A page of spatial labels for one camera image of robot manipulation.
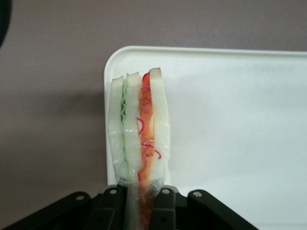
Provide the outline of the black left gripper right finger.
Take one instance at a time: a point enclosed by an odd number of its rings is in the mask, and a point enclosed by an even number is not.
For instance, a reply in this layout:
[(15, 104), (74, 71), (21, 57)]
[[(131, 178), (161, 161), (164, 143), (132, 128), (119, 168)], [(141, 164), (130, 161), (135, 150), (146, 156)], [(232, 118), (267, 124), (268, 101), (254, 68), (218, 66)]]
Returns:
[(153, 201), (150, 230), (256, 230), (250, 222), (204, 190), (185, 197), (163, 188)]

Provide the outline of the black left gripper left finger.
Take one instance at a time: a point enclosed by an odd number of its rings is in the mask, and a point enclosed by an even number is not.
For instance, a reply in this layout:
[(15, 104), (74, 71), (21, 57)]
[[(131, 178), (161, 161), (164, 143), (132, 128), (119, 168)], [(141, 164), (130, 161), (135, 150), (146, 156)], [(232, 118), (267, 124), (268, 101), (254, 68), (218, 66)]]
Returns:
[(11, 230), (122, 230), (125, 192), (116, 186), (91, 198), (74, 192), (13, 223)]

